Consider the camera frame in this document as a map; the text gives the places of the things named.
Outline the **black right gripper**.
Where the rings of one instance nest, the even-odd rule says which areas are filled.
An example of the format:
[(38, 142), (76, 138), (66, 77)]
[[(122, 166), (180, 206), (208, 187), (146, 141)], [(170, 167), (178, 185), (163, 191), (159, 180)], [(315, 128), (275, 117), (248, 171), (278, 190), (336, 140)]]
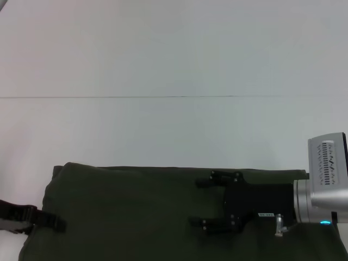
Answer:
[(208, 178), (195, 180), (197, 188), (225, 187), (224, 217), (189, 217), (191, 227), (201, 228), (207, 235), (241, 233), (245, 225), (263, 214), (267, 218), (283, 217), (285, 226), (297, 223), (294, 209), (294, 187), (285, 184), (250, 184), (241, 172), (213, 170)]

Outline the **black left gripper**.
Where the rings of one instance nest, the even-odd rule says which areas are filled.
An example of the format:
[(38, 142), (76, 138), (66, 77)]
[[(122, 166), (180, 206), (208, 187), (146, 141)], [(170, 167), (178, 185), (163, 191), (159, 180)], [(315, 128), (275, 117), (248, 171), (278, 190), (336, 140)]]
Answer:
[(65, 232), (66, 222), (59, 216), (38, 210), (33, 205), (18, 205), (1, 200), (1, 231), (30, 234), (34, 225)]

